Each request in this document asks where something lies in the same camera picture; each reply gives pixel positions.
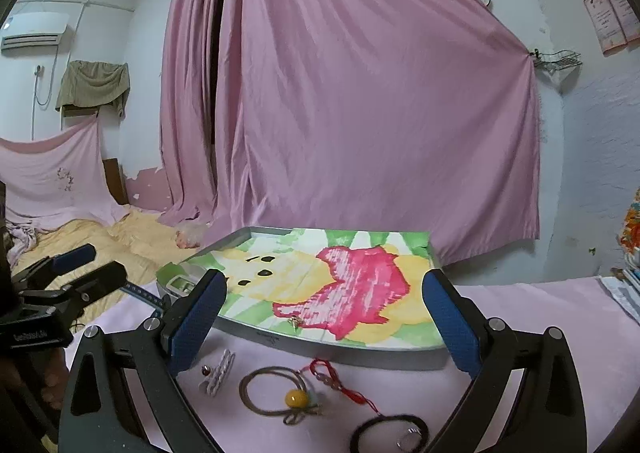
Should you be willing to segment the left hand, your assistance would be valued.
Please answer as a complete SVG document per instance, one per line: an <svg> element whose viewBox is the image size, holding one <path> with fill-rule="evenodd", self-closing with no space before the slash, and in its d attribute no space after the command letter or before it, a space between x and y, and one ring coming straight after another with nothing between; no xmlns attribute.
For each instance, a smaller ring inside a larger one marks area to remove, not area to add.
<svg viewBox="0 0 640 453"><path fill-rule="evenodd" d="M49 407L61 410L68 380L68 369L64 359L52 359L43 370L41 399Z"/></svg>

